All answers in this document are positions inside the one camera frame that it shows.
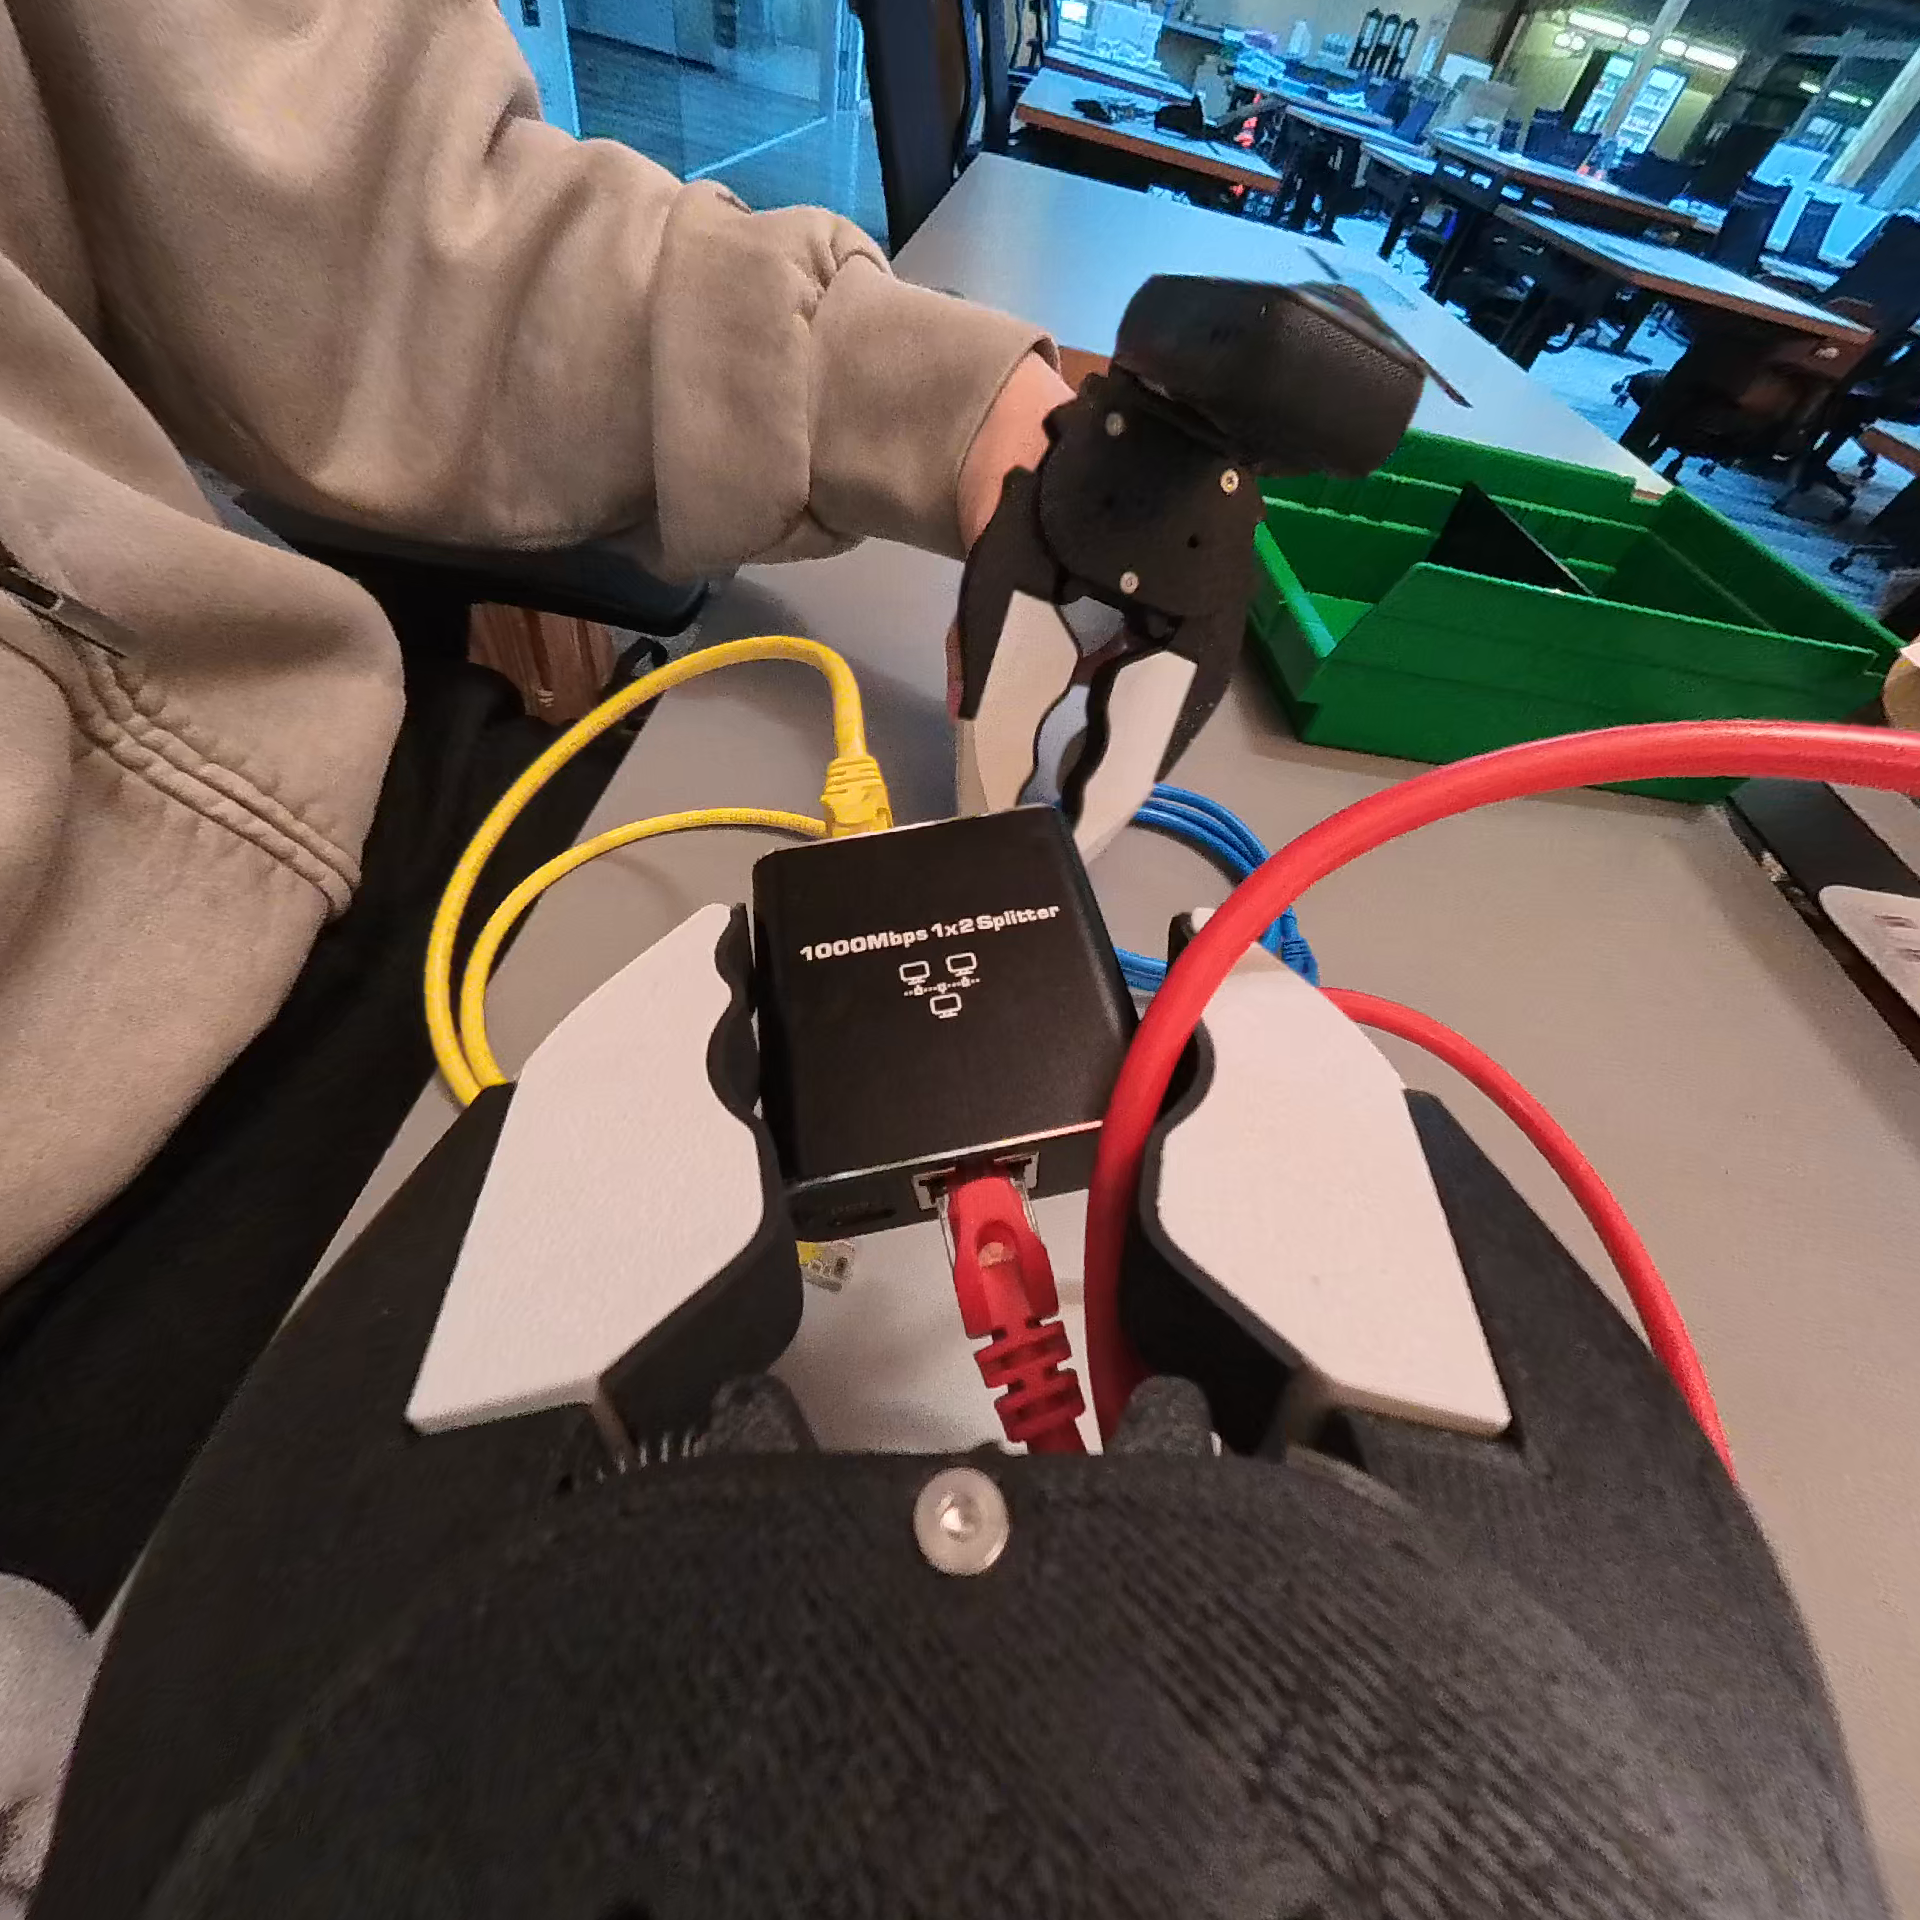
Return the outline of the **black ethernet splitter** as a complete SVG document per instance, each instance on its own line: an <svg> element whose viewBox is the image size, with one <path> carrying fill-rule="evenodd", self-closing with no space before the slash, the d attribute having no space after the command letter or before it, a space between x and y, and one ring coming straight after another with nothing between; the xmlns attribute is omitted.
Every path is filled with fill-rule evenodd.
<svg viewBox="0 0 1920 1920"><path fill-rule="evenodd" d="M804 1241L932 1217L983 1169L1082 1193L1135 1006L1055 807L752 869L759 1111Z"/></svg>

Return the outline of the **green storage bin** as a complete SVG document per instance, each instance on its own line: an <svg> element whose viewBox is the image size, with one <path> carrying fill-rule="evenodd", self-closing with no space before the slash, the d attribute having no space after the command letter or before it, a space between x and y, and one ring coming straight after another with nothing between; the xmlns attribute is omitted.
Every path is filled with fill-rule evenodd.
<svg viewBox="0 0 1920 1920"><path fill-rule="evenodd" d="M1477 483L1591 597L1428 567ZM1462 761L1692 718L1851 723L1899 643L1686 491L1408 431L1360 477L1261 479L1246 643L1295 738Z"/></svg>

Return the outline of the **person's left hand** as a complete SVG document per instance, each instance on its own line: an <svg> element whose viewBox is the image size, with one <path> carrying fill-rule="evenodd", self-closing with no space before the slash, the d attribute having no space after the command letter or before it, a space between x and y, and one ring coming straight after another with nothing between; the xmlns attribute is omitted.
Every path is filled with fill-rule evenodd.
<svg viewBox="0 0 1920 1920"><path fill-rule="evenodd" d="M983 538L1014 470L1036 470L1050 450L1046 420L1071 399L1071 387L1042 351L1028 351L1005 378L957 469L954 505L963 555Z"/></svg>

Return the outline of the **white board stand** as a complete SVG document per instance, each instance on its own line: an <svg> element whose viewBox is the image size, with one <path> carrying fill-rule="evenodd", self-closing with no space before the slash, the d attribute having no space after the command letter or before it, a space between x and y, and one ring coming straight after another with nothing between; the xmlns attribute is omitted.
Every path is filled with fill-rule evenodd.
<svg viewBox="0 0 1920 1920"><path fill-rule="evenodd" d="M1818 890L1814 905L1902 1007L1917 1014L1917 895L1836 882Z"/></svg>

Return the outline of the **wooden support post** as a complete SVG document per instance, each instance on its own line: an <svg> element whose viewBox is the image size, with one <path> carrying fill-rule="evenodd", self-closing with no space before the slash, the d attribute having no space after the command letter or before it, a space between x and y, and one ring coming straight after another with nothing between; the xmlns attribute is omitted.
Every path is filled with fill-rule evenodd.
<svg viewBox="0 0 1920 1920"><path fill-rule="evenodd" d="M563 729L608 697L616 649L604 621L482 603L469 607L469 659L512 684L534 721Z"/></svg>

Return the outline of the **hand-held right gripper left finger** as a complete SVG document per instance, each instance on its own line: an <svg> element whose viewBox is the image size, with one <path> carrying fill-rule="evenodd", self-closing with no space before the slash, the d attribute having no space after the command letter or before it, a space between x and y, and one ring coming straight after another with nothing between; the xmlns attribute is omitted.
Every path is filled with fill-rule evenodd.
<svg viewBox="0 0 1920 1920"><path fill-rule="evenodd" d="M759 1091L750 919L709 902L512 1084L407 1421L578 1406L690 1428L768 1369L803 1277Z"/></svg>

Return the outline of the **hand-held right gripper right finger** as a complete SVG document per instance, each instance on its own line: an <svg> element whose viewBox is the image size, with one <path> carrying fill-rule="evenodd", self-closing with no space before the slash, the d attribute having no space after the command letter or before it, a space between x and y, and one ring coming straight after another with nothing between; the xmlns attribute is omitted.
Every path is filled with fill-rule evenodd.
<svg viewBox="0 0 1920 1920"><path fill-rule="evenodd" d="M1399 1070L1250 949L1167 1086L1125 1237L1125 1333L1224 1449L1342 1418L1502 1442L1512 1409Z"/></svg>

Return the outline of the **black bin divider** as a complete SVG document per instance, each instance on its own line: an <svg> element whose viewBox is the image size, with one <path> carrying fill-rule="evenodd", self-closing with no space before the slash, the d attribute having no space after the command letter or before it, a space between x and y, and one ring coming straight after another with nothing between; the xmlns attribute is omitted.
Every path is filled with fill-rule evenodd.
<svg viewBox="0 0 1920 1920"><path fill-rule="evenodd" d="M1516 588L1594 594L1570 565L1477 483L1458 490L1447 521L1426 549L1424 565Z"/></svg>

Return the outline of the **beige zip sweatshirt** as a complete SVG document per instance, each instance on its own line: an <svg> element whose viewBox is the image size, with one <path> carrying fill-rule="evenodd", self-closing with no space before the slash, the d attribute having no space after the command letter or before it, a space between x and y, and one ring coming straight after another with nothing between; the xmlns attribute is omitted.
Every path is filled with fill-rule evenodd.
<svg viewBox="0 0 1920 1920"><path fill-rule="evenodd" d="M399 646L134 420L5 407L5 1284L131 1186L351 902Z"/></svg>

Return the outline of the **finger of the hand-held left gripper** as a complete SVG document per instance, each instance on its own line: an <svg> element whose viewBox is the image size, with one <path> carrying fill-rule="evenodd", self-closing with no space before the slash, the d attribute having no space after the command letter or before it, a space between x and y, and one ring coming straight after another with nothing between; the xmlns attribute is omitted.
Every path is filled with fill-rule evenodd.
<svg viewBox="0 0 1920 1920"><path fill-rule="evenodd" d="M1050 793L1085 867L1162 780L1194 679L1194 661L1167 646L1111 646L1070 668L1050 707Z"/></svg>
<svg viewBox="0 0 1920 1920"><path fill-rule="evenodd" d="M964 819L1013 810L1040 767L1040 734L1082 666L1064 612L1013 593L979 679L954 723L956 802Z"/></svg>

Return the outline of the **black office chair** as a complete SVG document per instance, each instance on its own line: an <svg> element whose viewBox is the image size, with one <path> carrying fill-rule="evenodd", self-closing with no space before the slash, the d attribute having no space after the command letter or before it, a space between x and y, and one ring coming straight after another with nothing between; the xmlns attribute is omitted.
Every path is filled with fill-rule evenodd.
<svg viewBox="0 0 1920 1920"><path fill-rule="evenodd" d="M919 234L975 153L999 47L999 7L851 2L862 39L891 257Z"/></svg>

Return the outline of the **grey wood-edged table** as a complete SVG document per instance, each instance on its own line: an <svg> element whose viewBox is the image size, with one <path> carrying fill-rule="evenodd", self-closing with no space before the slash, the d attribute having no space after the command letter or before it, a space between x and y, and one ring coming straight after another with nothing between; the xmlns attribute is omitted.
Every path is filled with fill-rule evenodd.
<svg viewBox="0 0 1920 1920"><path fill-rule="evenodd" d="M979 159L899 251L895 275L1042 326L1075 361L1103 361L1155 275L1336 281L1428 363L1414 427L1669 490L1594 423L1375 254L1302 237L1007 157Z"/></svg>

